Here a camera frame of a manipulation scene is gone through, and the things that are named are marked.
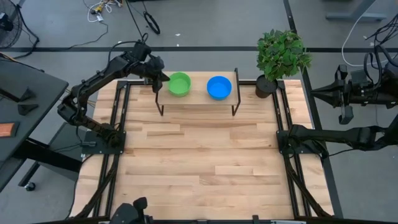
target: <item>green bowl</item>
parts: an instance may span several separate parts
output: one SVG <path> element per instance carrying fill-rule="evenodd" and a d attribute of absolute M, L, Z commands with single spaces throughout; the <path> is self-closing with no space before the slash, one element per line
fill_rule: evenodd
<path fill-rule="evenodd" d="M 191 78 L 183 73 L 176 72 L 170 76 L 169 91 L 177 97 L 186 96 L 191 88 Z"/>

